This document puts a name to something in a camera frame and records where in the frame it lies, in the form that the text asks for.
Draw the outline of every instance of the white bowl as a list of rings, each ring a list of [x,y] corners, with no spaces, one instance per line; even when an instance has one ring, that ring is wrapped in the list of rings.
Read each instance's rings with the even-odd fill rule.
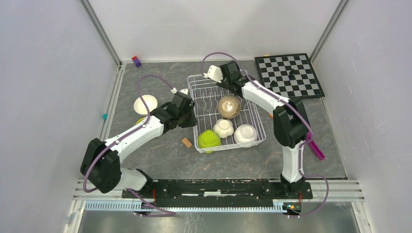
[[[154,96],[151,95],[144,95],[142,96],[145,103],[147,104],[147,106],[149,107],[149,111],[153,111],[153,109],[157,108],[157,100]],[[146,108],[144,107],[143,102],[141,101],[140,98],[138,98],[135,101],[135,104],[133,105],[133,108],[135,109],[135,111],[142,116],[147,115],[147,111]]]
[[[213,131],[220,137],[226,138],[233,134],[233,123],[230,120],[219,119],[213,126]]]
[[[239,126],[233,134],[236,143],[254,142],[258,139],[257,130],[251,125]]]

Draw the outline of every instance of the pink stick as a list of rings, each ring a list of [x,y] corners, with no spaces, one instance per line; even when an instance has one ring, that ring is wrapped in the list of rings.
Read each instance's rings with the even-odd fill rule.
[[[311,137],[312,137],[312,135],[310,135],[310,132],[309,132],[307,140],[309,140]],[[321,149],[319,149],[319,147],[316,145],[315,141],[309,142],[309,147],[316,154],[316,156],[318,157],[319,160],[324,160],[325,159],[325,155],[323,155]]]

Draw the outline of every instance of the small cube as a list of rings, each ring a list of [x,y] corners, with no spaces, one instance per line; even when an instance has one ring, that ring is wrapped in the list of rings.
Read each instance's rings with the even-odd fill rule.
[[[136,67],[140,67],[141,66],[141,62],[139,61],[139,59],[134,56],[132,57],[133,63],[136,65]]]
[[[185,144],[185,146],[187,147],[187,148],[191,148],[192,146],[193,146],[193,144],[189,141],[189,139],[187,139],[187,138],[183,138],[182,139],[182,142],[183,142],[183,144]]]

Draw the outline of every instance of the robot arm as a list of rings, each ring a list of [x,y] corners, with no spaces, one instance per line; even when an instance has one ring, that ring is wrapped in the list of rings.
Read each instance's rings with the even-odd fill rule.
[[[302,121],[282,102],[262,91],[266,88],[258,81],[250,81],[243,76],[234,61],[220,67],[210,66],[208,72],[204,75],[206,78],[216,81],[217,86],[228,89],[233,94],[250,100],[268,113],[273,114],[275,137],[283,148],[281,181],[291,189],[304,182],[304,178],[299,172],[298,150],[299,146],[306,140],[308,130]],[[309,122],[301,100],[275,95],[280,100],[289,103],[302,115],[306,122]]]
[[[141,190],[148,181],[145,174],[139,170],[120,168],[120,164],[133,151],[153,138],[159,137],[177,126],[181,128],[195,126],[197,122],[193,108],[194,102],[188,96],[188,90],[183,89],[175,93],[171,102],[167,102],[151,111],[151,117],[148,122],[144,120],[104,142],[97,138],[93,139],[87,147],[80,172],[86,175],[87,170],[98,154],[109,147],[109,145],[116,143],[97,161],[91,170],[88,180],[102,193],[107,193],[116,187]],[[143,128],[137,133],[131,133],[142,125]],[[130,135],[123,140],[119,140],[126,134]]]

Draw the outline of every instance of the small wooden block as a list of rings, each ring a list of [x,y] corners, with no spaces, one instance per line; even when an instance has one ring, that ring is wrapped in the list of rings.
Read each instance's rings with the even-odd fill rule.
[[[185,146],[187,147],[187,148],[191,148],[192,146],[193,146],[193,144],[189,141],[189,139],[187,139],[187,138],[183,138],[182,139],[182,142],[183,142],[183,144],[185,144]]]

